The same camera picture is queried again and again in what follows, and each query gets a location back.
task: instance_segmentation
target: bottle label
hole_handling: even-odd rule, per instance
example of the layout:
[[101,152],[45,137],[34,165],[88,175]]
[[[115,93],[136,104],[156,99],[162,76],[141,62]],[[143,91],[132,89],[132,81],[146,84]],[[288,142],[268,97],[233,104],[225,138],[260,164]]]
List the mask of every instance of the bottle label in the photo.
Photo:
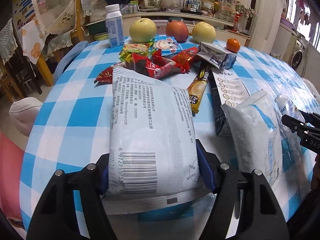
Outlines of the bottle label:
[[110,47],[118,47],[124,45],[122,16],[106,19],[106,27]]

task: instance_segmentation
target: pink stool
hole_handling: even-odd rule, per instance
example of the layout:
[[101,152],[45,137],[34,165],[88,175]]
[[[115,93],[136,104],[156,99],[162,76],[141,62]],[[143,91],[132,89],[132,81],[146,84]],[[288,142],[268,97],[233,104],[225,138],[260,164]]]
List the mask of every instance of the pink stool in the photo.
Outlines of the pink stool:
[[0,132],[0,208],[9,219],[22,220],[19,184],[24,151]]

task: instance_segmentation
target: food cover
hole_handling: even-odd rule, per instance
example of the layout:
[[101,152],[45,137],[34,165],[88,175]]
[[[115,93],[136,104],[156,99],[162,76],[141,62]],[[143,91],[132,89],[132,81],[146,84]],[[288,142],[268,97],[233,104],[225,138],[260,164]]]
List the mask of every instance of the food cover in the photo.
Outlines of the food cover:
[[43,33],[62,34],[75,25],[75,0],[32,0]]

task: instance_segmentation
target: red snack package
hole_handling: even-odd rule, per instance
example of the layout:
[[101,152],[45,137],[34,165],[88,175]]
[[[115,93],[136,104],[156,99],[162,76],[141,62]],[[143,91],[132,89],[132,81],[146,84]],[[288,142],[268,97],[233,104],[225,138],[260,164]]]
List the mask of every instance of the red snack package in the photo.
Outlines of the red snack package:
[[101,82],[104,84],[112,84],[112,73],[113,73],[113,69],[116,66],[120,66],[120,67],[126,67],[126,63],[125,62],[117,62],[116,64],[106,68],[104,71],[102,71],[97,78],[95,79],[94,83],[96,82]]
[[158,56],[159,52],[153,54],[152,60],[138,54],[133,53],[132,59],[134,71],[142,75],[161,79],[172,73],[185,73],[186,71],[173,60]]
[[198,52],[197,47],[185,49],[179,52],[176,56],[174,56],[172,60],[179,63],[186,70],[186,72],[189,72],[190,66],[193,63],[201,61],[201,58],[197,55],[197,52]]

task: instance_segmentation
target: bottle cap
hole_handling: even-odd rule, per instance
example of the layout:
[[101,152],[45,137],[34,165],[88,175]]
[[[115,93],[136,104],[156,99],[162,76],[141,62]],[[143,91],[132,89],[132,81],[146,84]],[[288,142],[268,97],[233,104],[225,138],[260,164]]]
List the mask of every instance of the bottle cap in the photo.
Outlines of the bottle cap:
[[116,12],[120,10],[120,6],[119,4],[112,4],[112,5],[107,5],[106,6],[106,12],[110,13],[110,12]]

